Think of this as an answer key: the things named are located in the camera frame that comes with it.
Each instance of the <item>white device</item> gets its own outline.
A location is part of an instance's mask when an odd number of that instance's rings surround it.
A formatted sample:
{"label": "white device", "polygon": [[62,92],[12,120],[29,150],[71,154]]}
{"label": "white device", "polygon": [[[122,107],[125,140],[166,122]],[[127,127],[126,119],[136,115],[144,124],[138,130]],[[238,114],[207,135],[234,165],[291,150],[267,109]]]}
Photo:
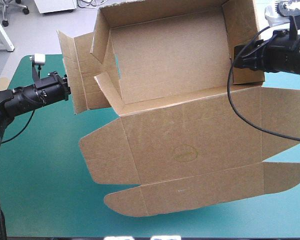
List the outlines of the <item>white device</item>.
{"label": "white device", "polygon": [[30,56],[29,59],[33,63],[33,65],[43,66],[46,64],[45,54],[35,53],[34,55]]}
{"label": "white device", "polygon": [[270,27],[276,27],[282,24],[290,23],[288,17],[283,17],[277,13],[277,1],[273,0],[270,5],[265,8],[264,16]]}
{"label": "white device", "polygon": [[77,8],[77,0],[34,0],[39,13],[52,13],[58,11],[73,11]]}

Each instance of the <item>robot end effector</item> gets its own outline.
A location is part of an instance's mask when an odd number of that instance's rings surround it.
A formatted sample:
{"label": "robot end effector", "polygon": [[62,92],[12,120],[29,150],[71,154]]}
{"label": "robot end effector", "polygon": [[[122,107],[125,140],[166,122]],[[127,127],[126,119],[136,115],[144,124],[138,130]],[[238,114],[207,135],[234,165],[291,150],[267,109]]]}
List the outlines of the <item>robot end effector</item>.
{"label": "robot end effector", "polygon": [[[274,0],[265,9],[265,18],[270,27],[290,23],[289,29],[275,30],[268,40],[256,40],[239,56],[235,67],[300,75],[300,0]],[[235,56],[244,47],[236,46]]]}
{"label": "robot end effector", "polygon": [[16,116],[62,100],[67,101],[71,94],[66,75],[62,78],[54,71],[50,72],[48,77],[40,79],[41,66],[46,62],[44,54],[35,54],[30,60],[34,83],[0,91],[0,145],[7,126]]}

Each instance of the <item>robotic arm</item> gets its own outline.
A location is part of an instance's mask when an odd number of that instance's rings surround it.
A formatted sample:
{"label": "robotic arm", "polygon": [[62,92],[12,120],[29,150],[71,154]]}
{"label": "robotic arm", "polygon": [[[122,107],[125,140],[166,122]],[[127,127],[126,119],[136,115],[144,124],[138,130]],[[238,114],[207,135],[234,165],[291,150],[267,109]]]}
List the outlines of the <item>robotic arm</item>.
{"label": "robotic arm", "polygon": [[36,71],[36,66],[40,70],[45,64],[44,55],[35,54],[30,60],[34,83],[0,91],[0,145],[7,126],[15,117],[62,100],[67,101],[71,94],[67,77],[61,78],[56,71],[40,79],[40,71]]}
{"label": "robotic arm", "polygon": [[[235,59],[231,66],[227,93],[234,112],[252,127],[278,137],[300,141],[300,138],[286,136],[256,126],[244,118],[236,109],[231,97],[231,76],[234,68],[251,69],[268,73],[287,72],[300,75],[300,0],[274,0],[265,11],[269,27],[260,31],[247,45],[235,47]],[[268,40],[257,40],[258,36],[270,27],[290,23],[289,29],[275,30]],[[15,117],[33,112],[47,105],[68,100],[70,88],[67,76],[60,77],[51,72],[48,77],[40,79],[38,70],[45,64],[42,55],[35,54],[32,61],[32,78],[34,83],[12,90],[0,91],[0,145],[7,126]],[[4,216],[0,208],[0,240],[6,240]]]}
{"label": "robotic arm", "polygon": [[[240,54],[235,67],[300,75],[300,0],[273,1],[265,9],[265,18],[270,27],[290,23],[290,28],[275,30],[269,40],[254,41]],[[244,47],[237,46],[235,55]]]}

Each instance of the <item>white cabinet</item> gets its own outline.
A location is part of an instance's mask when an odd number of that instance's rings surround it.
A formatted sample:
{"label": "white cabinet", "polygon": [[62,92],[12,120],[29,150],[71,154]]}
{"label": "white cabinet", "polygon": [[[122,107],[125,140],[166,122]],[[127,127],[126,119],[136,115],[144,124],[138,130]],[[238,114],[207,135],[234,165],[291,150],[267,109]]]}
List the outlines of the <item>white cabinet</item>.
{"label": "white cabinet", "polygon": [[77,0],[34,0],[39,13],[51,13],[77,8]]}

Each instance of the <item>green table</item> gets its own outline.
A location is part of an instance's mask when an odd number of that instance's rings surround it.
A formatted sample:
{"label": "green table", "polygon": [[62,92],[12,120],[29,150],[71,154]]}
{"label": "green table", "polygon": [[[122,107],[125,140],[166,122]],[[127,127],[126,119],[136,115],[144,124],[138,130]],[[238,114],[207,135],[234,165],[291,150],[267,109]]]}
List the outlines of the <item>green table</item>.
{"label": "green table", "polygon": [[[54,70],[65,73],[61,55],[48,55],[41,74]],[[32,82],[26,56],[10,88]],[[266,84],[300,89],[300,77],[269,74]],[[5,138],[17,133],[29,115],[17,117]],[[283,193],[153,217],[113,212],[104,205],[104,196],[130,186],[93,182],[78,142],[117,117],[111,108],[74,115],[71,99],[58,102],[37,110],[25,132],[0,148],[0,197],[8,236],[300,237],[300,185]],[[269,161],[300,162],[300,145]]]}

